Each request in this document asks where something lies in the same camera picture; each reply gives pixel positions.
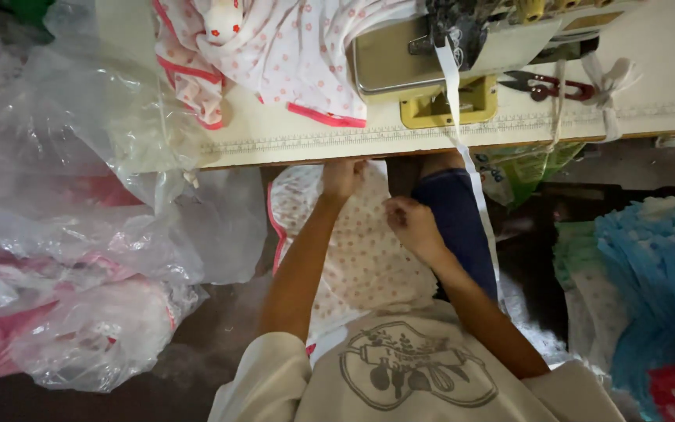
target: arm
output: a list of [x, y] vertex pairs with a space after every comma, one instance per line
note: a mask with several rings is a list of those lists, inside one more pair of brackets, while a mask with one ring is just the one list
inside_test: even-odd
[[259, 320], [260, 334], [286, 332], [306, 341], [332, 228], [343, 205], [361, 183], [364, 164], [334, 161], [325, 165], [323, 194], [272, 280]]
[[463, 327], [519, 379], [549, 372], [548, 365], [447, 249], [427, 206], [407, 197], [385, 203], [400, 242], [439, 278]]

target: graphic print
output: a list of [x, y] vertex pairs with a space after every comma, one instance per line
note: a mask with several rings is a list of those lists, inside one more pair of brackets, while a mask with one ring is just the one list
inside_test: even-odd
[[403, 321], [382, 324], [350, 340], [340, 354], [341, 374], [367, 405], [382, 411], [412, 394], [432, 394], [465, 408], [494, 399], [499, 390], [483, 361], [447, 343]]

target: ruler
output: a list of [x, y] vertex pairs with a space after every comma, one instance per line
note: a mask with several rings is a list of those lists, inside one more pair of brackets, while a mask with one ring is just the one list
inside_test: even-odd
[[[567, 111], [562, 119], [564, 129], [603, 125], [602, 113], [592, 109]], [[642, 107], [633, 107], [617, 110], [620, 121], [631, 121], [652, 118], [654, 116], [675, 115], [675, 102], [645, 104]], [[552, 120], [549, 113], [501, 114], [488, 122], [462, 125], [463, 135], [481, 135], [495, 133], [522, 133], [550, 129]], [[368, 143], [384, 143], [396, 140], [424, 140], [430, 138], [449, 139], [453, 136], [451, 126], [431, 129], [408, 129], [402, 125], [380, 126], [366, 129], [341, 129], [332, 132], [316, 132], [278, 136], [272, 138], [240, 139], [227, 141], [215, 145], [202, 146], [202, 153], [228, 155], [250, 154], [253, 152], [287, 151], [305, 148], [321, 147], [350, 147]]]

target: scissors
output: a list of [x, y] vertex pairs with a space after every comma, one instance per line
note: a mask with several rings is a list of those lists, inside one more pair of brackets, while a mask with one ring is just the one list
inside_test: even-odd
[[[525, 71], [504, 72], [505, 75], [512, 77], [514, 80], [504, 80], [500, 83], [507, 88], [516, 89], [517, 91], [530, 92], [530, 98], [534, 101], [544, 101], [548, 97], [559, 96], [559, 80], [555, 77], [543, 76], [535, 73]], [[543, 83], [533, 83], [530, 81], [549, 83], [551, 86]], [[564, 98], [567, 100], [587, 101], [595, 95], [595, 88], [586, 83], [579, 83], [573, 80], [566, 81], [567, 86], [574, 86], [577, 88], [577, 93], [566, 94]]]

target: concrete floor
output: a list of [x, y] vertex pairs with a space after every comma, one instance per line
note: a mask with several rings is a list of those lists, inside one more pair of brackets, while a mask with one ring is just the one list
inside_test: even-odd
[[[573, 161], [550, 181], [620, 184], [631, 189], [675, 186], [675, 148], [656, 149], [648, 139], [635, 139], [601, 145], [598, 150], [600, 157]], [[389, 168], [391, 175], [403, 175], [391, 176], [393, 193], [407, 191], [415, 178], [414, 158], [393, 158]], [[276, 168], [263, 169], [263, 178], [271, 179], [276, 172]], [[271, 265], [272, 241], [268, 248], [272, 250], [263, 254], [260, 273]], [[507, 252], [500, 254], [500, 262], [514, 284], [527, 288], [530, 277], [522, 275], [532, 259], [523, 256]], [[550, 261], [550, 256], [538, 259]], [[247, 284], [209, 286], [211, 298], [183, 322], [155, 368], [111, 394], [49, 391], [24, 375], [0, 379], [0, 420], [206, 420], [215, 391], [232, 379], [241, 354], [255, 336], [257, 309], [267, 283], [269, 279], [262, 277]]]

